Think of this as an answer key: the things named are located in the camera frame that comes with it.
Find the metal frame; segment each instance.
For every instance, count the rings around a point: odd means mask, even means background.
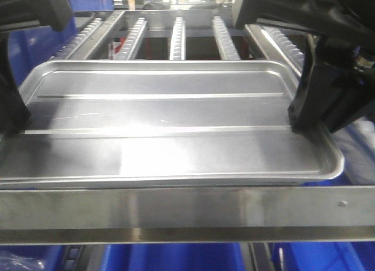
[[[124,25],[123,16],[129,23],[142,14],[153,13],[112,13],[71,59],[96,57]],[[271,46],[269,57],[287,60]],[[373,186],[0,191],[0,243],[375,240],[374,191]]]

